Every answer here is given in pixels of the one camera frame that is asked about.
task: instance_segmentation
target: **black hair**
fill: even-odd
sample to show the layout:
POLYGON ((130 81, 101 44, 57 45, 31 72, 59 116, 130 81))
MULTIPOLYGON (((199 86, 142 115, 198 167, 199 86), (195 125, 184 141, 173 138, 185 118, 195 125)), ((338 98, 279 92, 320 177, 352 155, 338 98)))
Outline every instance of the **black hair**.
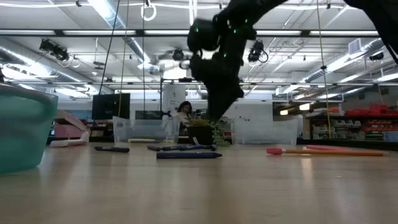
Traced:
POLYGON ((180 104, 180 106, 178 107, 177 112, 181 112, 182 108, 183 108, 184 106, 187 106, 187 105, 189 105, 189 107, 190 107, 190 109, 189 109, 189 114, 192 114, 192 105, 191 105, 191 103, 190 103, 189 101, 184 101, 184 102, 182 102, 182 103, 180 104))

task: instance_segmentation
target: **table surface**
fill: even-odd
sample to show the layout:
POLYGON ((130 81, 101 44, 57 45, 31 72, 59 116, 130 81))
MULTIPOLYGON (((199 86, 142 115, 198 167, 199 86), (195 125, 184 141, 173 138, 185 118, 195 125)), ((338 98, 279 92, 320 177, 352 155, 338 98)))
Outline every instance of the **table surface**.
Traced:
POLYGON ((46 149, 38 168, 0 175, 0 223, 398 220, 396 154, 269 156, 265 146, 234 146, 218 159, 156 160, 144 144, 129 154, 90 146, 46 149))

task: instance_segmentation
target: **ductwork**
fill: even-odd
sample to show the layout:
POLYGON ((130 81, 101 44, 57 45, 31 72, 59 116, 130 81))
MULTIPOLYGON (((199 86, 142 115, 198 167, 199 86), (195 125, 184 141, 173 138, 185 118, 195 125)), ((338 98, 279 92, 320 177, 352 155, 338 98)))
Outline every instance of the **ductwork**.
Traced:
POLYGON ((310 71, 309 75, 307 75, 304 78, 304 81, 306 83, 310 83, 310 82, 316 80, 317 78, 320 78, 324 75, 327 75, 327 74, 332 73, 338 69, 341 69, 344 66, 347 66, 347 65, 357 61, 360 58, 370 56, 370 55, 376 53, 382 47, 384 47, 383 41, 381 39, 376 39, 376 40, 368 43, 367 45, 365 45, 363 47, 363 50, 358 54, 350 55, 348 52, 346 52, 343 55, 340 55, 339 57, 334 58, 334 59, 330 60, 329 62, 325 63, 325 65, 328 67, 326 70, 316 68, 316 69, 310 71))
MULTIPOLYGON (((54 74, 57 72, 58 74, 75 81, 77 85, 79 85, 78 82, 94 81, 70 70, 69 68, 63 68, 57 62, 53 62, 3 37, 0 38, 0 55, 3 55, 4 58, 7 58, 7 60, 4 62, 27 66, 34 65, 37 66, 41 71, 47 72, 48 74, 54 74)), ((106 86, 103 87, 103 92, 109 94, 114 93, 113 90, 106 86)))
MULTIPOLYGON (((105 20, 105 22, 113 28, 115 15, 116 15, 116 7, 114 1, 112 0, 88 0, 88 2, 93 6, 93 8, 98 12, 98 14, 105 20)), ((121 13, 118 13, 116 17, 115 29, 126 29, 126 20, 123 18, 121 13)), ((133 37, 123 37, 123 40, 126 44, 131 48, 131 50, 137 55, 138 59, 141 63, 151 64, 151 68, 149 70, 155 70, 157 67, 158 59, 155 55, 151 55, 149 57, 142 49, 142 47, 137 43, 137 41, 133 37)))

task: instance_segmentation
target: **ceiling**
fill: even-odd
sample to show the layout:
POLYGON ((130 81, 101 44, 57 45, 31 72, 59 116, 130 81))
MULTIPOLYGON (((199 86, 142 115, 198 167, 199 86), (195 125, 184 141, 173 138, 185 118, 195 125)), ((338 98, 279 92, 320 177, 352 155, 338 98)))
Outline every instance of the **ceiling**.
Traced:
MULTIPOLYGON (((220 0, 197 0, 198 7, 218 6, 220 0)), ((255 29, 286 29, 286 30, 318 30, 318 16, 316 9, 302 10, 300 6, 316 6, 316 0, 289 0, 283 6, 284 8, 273 9, 268 12, 254 26, 255 29)), ((80 1, 83 7, 73 6, 75 1, 66 0, 31 0, 31 1, 5 1, 0 0, 0 29, 109 29, 109 25, 98 14, 98 12, 88 5, 88 1, 80 1), (46 7, 46 8, 25 8, 25 7, 6 7, 1 4, 18 5, 64 5, 65 7, 46 7)), ((142 1, 130 1, 130 3, 142 3, 142 1)), ((166 4, 174 6, 188 6, 188 0, 152 0, 152 4, 166 4)), ((328 1, 320 1, 321 6, 328 1)), ((320 9, 320 24, 322 29, 326 30, 375 30, 372 22, 362 10, 346 7, 343 0, 330 1, 331 9, 320 9)), ((127 0, 122 0, 121 5, 127 4, 127 0)), ((189 29, 190 13, 188 9, 173 7, 156 7, 157 15, 151 21, 144 21, 141 17, 141 6, 129 6, 127 29, 189 29)), ((211 19, 217 14, 219 9, 198 9, 197 17, 211 19)), ((120 14, 127 16, 127 6, 120 7, 120 14)), ((146 9, 148 16, 152 9, 146 9)), ((27 48, 38 54, 42 54, 39 45, 44 37, 29 36, 7 36, 0 37, 11 40, 23 48, 27 48)), ((109 37, 98 39, 98 51, 95 56, 96 41, 94 37, 45 37, 52 42, 68 49, 70 54, 79 58, 81 64, 78 68, 69 66, 68 69, 83 75, 90 80, 101 81, 102 70, 95 70, 93 61, 106 61, 106 52, 108 51, 109 37)), ((239 76, 245 82, 299 82, 309 71, 320 68, 322 65, 322 54, 320 48, 320 39, 312 38, 286 38, 286 37, 260 37, 266 46, 266 52, 269 54, 269 61, 255 66, 254 68, 247 63, 247 56, 253 45, 248 41, 244 60, 246 63, 241 68, 239 76)), ((348 44, 356 38, 324 38, 322 39, 323 58, 327 62, 333 58, 348 51, 348 44)), ((176 47, 187 48, 186 37, 136 37, 136 40, 147 54, 160 55, 167 50, 173 50, 176 47)), ((374 39, 363 39, 363 42, 370 42, 374 39)), ((385 60, 391 60, 387 52, 385 60)), ((211 57, 212 52, 206 52, 205 57, 211 57)), ((110 55, 106 67, 105 77, 112 77, 114 81, 120 81, 121 75, 124 75, 124 81, 155 82, 160 80, 159 74, 150 74, 143 72, 137 66, 141 62, 137 59, 134 52, 127 46, 126 56, 124 58, 124 41, 120 37, 113 38, 110 48, 110 55)), ((160 63, 168 67, 176 66, 171 60, 163 60, 160 63)), ((364 70, 364 60, 358 60, 340 70, 335 71, 339 77, 346 77, 360 70, 364 70)), ((158 89, 158 85, 125 85, 124 88, 158 89)), ((261 89, 276 89, 277 86, 259 86, 261 89)))

